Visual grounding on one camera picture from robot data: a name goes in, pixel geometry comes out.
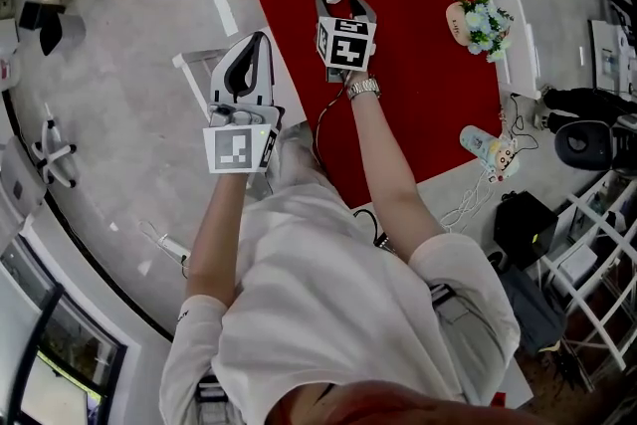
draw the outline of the red mat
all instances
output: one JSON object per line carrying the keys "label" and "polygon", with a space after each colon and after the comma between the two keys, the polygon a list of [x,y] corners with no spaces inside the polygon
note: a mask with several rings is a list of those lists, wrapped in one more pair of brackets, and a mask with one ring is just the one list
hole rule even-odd
{"label": "red mat", "polygon": [[[314,0],[260,0],[299,92],[310,126],[335,97],[314,44]],[[459,134],[474,124],[500,134],[495,65],[456,44],[445,10],[451,0],[366,0],[378,15],[376,55],[380,102],[418,182],[472,159]],[[332,14],[348,17],[345,1]],[[323,118],[320,154],[329,178],[350,207],[369,202],[356,129],[347,98]]]}

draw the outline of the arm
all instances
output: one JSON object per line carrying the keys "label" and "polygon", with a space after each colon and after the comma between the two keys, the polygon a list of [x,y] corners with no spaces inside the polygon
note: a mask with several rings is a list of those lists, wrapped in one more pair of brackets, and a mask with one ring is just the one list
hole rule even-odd
{"label": "arm", "polygon": [[248,174],[221,174],[192,247],[188,298],[206,295],[226,307],[235,299],[239,227]]}
{"label": "arm", "polygon": [[[355,74],[350,83],[367,74]],[[365,178],[378,220],[405,262],[422,243],[444,231],[418,194],[416,180],[387,124],[378,98],[363,93],[351,101]]]}

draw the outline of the ceramic pot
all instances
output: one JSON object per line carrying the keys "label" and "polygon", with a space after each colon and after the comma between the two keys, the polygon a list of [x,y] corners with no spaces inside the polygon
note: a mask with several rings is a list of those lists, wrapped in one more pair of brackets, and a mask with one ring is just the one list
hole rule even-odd
{"label": "ceramic pot", "polygon": [[471,43],[470,32],[465,21],[465,10],[460,2],[454,2],[447,8],[447,23],[456,42],[468,47]]}

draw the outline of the white t-shirt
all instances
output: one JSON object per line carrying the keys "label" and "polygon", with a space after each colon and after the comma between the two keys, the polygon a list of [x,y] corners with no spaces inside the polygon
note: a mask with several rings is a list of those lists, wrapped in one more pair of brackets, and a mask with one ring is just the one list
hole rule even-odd
{"label": "white t-shirt", "polygon": [[211,367],[248,425],[263,425],[286,393],[316,382],[383,380],[463,401],[428,284],[469,297],[503,367],[518,346],[511,306],[474,241],[437,236],[406,265],[374,248],[340,198],[317,184],[246,209],[237,268],[229,310],[204,296],[183,305],[160,391],[168,425],[196,423],[192,396]]}

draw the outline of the white tape line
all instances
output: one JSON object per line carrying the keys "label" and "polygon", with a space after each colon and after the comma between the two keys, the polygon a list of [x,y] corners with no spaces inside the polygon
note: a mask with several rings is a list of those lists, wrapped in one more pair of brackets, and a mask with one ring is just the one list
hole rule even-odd
{"label": "white tape line", "polygon": [[535,45],[535,37],[533,36],[533,28],[530,23],[527,23],[527,39],[529,40],[529,47],[531,49],[531,65],[535,72],[535,77],[541,77],[541,68],[539,67],[539,55],[537,54],[537,46]]}
{"label": "white tape line", "polygon": [[144,276],[148,274],[150,270],[151,261],[144,261],[139,266],[137,266],[137,270],[142,273]]}
{"label": "white tape line", "polygon": [[228,0],[214,1],[215,5],[217,6],[217,11],[219,11],[219,17],[221,18],[221,23],[223,24],[223,30],[226,31],[226,36],[230,37],[233,34],[237,34],[239,32],[239,28],[237,27],[237,22],[235,21],[235,17],[232,14],[232,10],[230,9]]}

